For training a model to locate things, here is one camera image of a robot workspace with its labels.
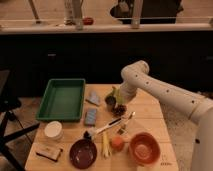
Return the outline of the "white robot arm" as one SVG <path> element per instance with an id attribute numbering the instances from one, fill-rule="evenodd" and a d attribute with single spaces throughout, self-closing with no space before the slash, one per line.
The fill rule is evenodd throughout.
<path id="1" fill-rule="evenodd" d="M 198 125 L 190 171 L 213 171 L 213 100 L 148 75 L 149 65 L 137 61 L 121 70 L 120 93 L 125 103 L 142 89 Z"/>

